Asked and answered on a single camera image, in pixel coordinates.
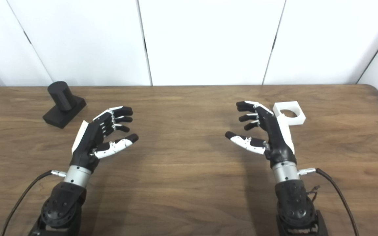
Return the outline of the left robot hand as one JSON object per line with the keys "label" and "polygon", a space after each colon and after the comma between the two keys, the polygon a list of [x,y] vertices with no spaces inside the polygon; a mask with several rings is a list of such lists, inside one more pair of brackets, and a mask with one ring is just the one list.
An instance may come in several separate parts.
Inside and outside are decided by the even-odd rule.
{"label": "left robot hand", "polygon": [[102,158],[117,154],[138,140],[133,133],[122,139],[104,142],[115,131],[130,132],[122,122],[130,123],[133,110],[131,107],[119,106],[108,108],[88,123],[83,121],[72,146],[71,166],[78,166],[94,172]]}

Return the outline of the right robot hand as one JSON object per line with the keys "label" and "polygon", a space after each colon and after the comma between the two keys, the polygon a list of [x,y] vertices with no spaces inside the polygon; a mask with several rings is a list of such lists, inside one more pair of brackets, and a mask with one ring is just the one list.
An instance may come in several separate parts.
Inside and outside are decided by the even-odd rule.
{"label": "right robot hand", "polygon": [[248,151],[264,155],[270,161],[270,167],[282,162],[297,164],[291,132],[282,115],[277,116],[263,104],[253,101],[239,101],[236,106],[239,112],[250,112],[239,118],[240,122],[251,121],[244,129],[260,127],[267,133],[268,140],[238,135],[231,131],[225,133],[227,139]]}

